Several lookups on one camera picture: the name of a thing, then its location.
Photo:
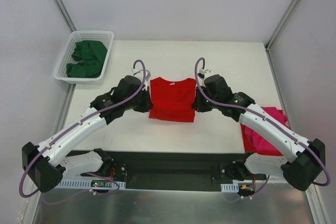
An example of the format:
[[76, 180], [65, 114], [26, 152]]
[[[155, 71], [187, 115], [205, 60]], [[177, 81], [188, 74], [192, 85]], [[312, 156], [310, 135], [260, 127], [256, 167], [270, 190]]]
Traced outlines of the white plastic basket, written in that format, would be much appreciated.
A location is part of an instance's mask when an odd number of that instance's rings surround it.
[[[74, 52], [76, 43], [83, 41], [83, 40], [100, 41], [103, 43], [103, 45], [107, 49], [107, 55], [102, 65], [101, 74], [100, 76], [96, 78], [70, 78], [67, 76], [67, 73], [66, 73], [67, 64], [75, 63], [71, 55]], [[69, 84], [101, 85], [103, 83], [104, 73], [105, 73], [105, 70], [106, 70], [106, 67], [109, 61], [109, 57], [111, 55], [111, 48], [112, 48], [113, 40], [114, 40], [114, 33], [112, 31], [106, 31], [106, 30], [76, 30], [76, 31], [73, 31], [69, 35], [58, 57], [58, 60], [57, 60], [57, 63], [56, 63], [56, 66], [53, 72], [54, 78], [56, 80], [61, 80]]]

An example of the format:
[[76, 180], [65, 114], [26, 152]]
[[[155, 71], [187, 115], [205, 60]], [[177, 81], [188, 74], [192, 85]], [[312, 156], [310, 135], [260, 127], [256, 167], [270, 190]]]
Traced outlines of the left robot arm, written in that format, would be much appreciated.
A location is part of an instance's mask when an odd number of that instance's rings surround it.
[[68, 156], [94, 132], [122, 117], [127, 110], [146, 113], [153, 105], [150, 100], [146, 71], [144, 78], [137, 72], [125, 76], [109, 92], [97, 96], [84, 113], [49, 139], [22, 147], [24, 176], [28, 176], [41, 193], [55, 188], [63, 178], [95, 173], [108, 177], [112, 174], [112, 158], [96, 148], [85, 154]]

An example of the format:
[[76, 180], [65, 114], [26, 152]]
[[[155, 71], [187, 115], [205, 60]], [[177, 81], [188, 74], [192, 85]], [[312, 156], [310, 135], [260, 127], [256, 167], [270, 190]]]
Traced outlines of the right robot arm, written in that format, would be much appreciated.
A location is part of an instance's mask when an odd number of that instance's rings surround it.
[[316, 178], [326, 171], [326, 149], [321, 140], [309, 140], [293, 132], [247, 94], [232, 93], [225, 79], [218, 74], [200, 71], [196, 72], [195, 79], [197, 88], [193, 108], [197, 112], [217, 109], [222, 115], [259, 134], [282, 154], [271, 156], [248, 152], [225, 168], [228, 177], [244, 180], [253, 174], [277, 176], [300, 191], [317, 184]]

